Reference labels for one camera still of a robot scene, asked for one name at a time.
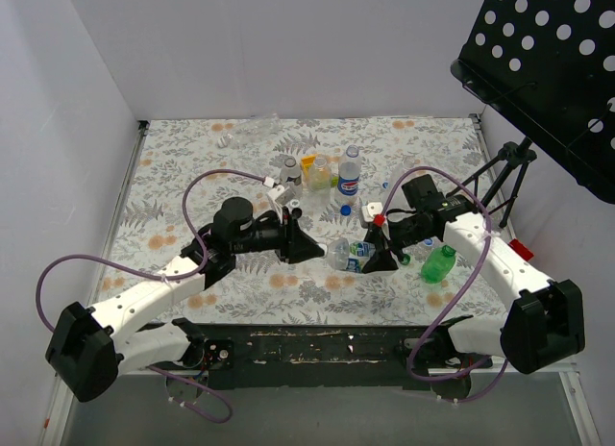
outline clear plastic bottle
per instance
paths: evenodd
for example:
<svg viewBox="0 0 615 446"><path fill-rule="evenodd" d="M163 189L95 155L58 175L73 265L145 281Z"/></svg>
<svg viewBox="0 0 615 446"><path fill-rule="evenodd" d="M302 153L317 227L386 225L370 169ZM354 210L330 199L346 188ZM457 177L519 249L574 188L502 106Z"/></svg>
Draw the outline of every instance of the clear plastic bottle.
<svg viewBox="0 0 615 446"><path fill-rule="evenodd" d="M334 270L360 273L375 252L374 244L365 241L349 242L347 238L341 237L327 246L325 261Z"/></svg>
<svg viewBox="0 0 615 446"><path fill-rule="evenodd" d="M358 177L361 173L361 157L358 147L350 145L338 165L339 180L335 191L335 202L340 206L351 206L358 195Z"/></svg>
<svg viewBox="0 0 615 446"><path fill-rule="evenodd" d="M388 186L386 187L386 192L382 197L382 203L386 202L389 194L393 191L393 186L395 183L400 180L400 178L412 167L414 167L414 158L410 156L406 156L402 162L397 164L391 172L391 176L388 179ZM388 207L389 209L409 209L406 197L404 196L404 192L402 191L402 186L399 185L397 191L393 195L393 199L391 200L391 204Z"/></svg>
<svg viewBox="0 0 615 446"><path fill-rule="evenodd" d="M285 186L291 186L295 193L295 198L301 198L303 193L303 184L301 182L301 167L292 156L286 158L284 166L280 171L280 183Z"/></svg>
<svg viewBox="0 0 615 446"><path fill-rule="evenodd" d="M241 122L218 138L218 147L237 149L252 142L266 140L282 130L282 122L277 114L257 116Z"/></svg>
<svg viewBox="0 0 615 446"><path fill-rule="evenodd" d="M425 282L434 285L444 280L455 266L455 254L455 249L446 244L434 249L421 268Z"/></svg>
<svg viewBox="0 0 615 446"><path fill-rule="evenodd" d="M309 175L307 187L310 191L331 192L332 174L326 156L317 155L307 174Z"/></svg>

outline wall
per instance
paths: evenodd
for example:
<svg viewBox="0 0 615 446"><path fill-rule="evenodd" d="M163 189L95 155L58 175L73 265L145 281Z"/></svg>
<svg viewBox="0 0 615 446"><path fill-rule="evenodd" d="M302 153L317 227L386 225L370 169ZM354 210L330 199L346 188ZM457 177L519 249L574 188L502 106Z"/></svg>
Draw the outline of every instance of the wall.
<svg viewBox="0 0 615 446"><path fill-rule="evenodd" d="M72 0L139 119L481 104L449 66L482 0Z"/></svg>
<svg viewBox="0 0 615 446"><path fill-rule="evenodd" d="M136 122L70 0L0 0L0 443L36 444L54 372L35 311L37 275L101 253ZM52 273L44 307L85 300L93 268Z"/></svg>
<svg viewBox="0 0 615 446"><path fill-rule="evenodd" d="M523 136L491 109L482 116L491 156ZM578 355L583 391L604 445L615 444L615 357L612 340L615 206L594 197L537 146L512 213L517 236L535 253L534 266L554 279L573 280L583 292L585 351ZM513 180L505 193L510 194Z"/></svg>

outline table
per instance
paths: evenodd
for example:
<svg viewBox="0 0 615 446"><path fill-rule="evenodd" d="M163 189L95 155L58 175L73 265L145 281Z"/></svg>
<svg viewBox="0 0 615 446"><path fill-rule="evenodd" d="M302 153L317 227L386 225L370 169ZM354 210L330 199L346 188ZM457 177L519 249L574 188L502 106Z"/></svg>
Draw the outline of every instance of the table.
<svg viewBox="0 0 615 446"><path fill-rule="evenodd" d="M181 211L185 188L197 175L231 168L277 177L288 156L323 153L335 163L349 144L362 155L360 200L380 201L382 183L403 157L417 165L441 168L463 179L485 163L484 149L470 118L370 117L356 119L285 119L283 129L263 141L235 150L220 149L218 138L234 120L152 121L111 259L156 271L176 256L191 239ZM453 186L440 176L436 184ZM489 177L480 181L481 191ZM188 206L195 226L209 223L221 203L232 196L252 201L255 214L269 209L267 188L229 175L212 175L197 185ZM300 224L310 235L332 241L340 236L362 239L356 208L344 217L331 200L328 205L303 204ZM273 252L239 256L236 270L203 293L175 305L160 316L169 321L185 316L196 323L428 325L471 272L461 256L440 285L427 285L419 276L432 247L408 248L411 263L392 276L356 275L331 270L323 260L296 265L278 262ZM107 269L96 301L136 284L137 278ZM478 279L451 316L499 315L504 305L483 279Z"/></svg>

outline black tripod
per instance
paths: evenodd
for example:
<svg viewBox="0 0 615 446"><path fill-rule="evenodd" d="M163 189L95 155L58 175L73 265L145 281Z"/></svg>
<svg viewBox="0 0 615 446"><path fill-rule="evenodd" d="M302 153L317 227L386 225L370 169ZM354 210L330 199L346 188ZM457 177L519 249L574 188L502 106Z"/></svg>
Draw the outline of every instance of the black tripod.
<svg viewBox="0 0 615 446"><path fill-rule="evenodd" d="M510 176L512 171L515 170L517 167L521 166L521 169L519 169L519 174L517 175L517 180L515 181L515 186L510 193L510 198L508 198L506 201L501 203L498 207L496 207L490 212L493 213L506 206L504 217L502 218L502 221L499 225L500 228L504 228L508 223L508 217L510 216L510 212L512 211L512 205L514 204L515 200L517 199L517 196L519 195L519 188L521 188L521 183L526 176L529 163L536 159L536 153L533 150L529 149L530 145L531 140L528 137L525 137L519 145L512 141L505 143L502 149L498 152L498 156L485 164L483 167L481 167L463 182L464 186L468 186L469 184L474 182L474 194L477 194L479 192L479 177L488 169L493 167L497 162L506 161L504 169L502 169L500 175L498 175L493 185L487 190L481 200L482 204L487 207L487 205L493 200L493 198L496 196L496 194L502 187L504 181L508 178L508 176ZM459 190L459 187L455 188L453 191L447 194L447 197L453 196Z"/></svg>

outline green plastic bottle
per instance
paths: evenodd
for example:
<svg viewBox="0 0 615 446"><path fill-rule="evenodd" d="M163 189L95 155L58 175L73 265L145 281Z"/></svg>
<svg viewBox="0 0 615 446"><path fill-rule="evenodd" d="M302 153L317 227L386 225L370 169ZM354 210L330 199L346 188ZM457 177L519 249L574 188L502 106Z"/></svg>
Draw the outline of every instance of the green plastic bottle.
<svg viewBox="0 0 615 446"><path fill-rule="evenodd" d="M455 266L455 254L455 249L447 245L434 249L421 268L425 282L434 285L444 280Z"/></svg>

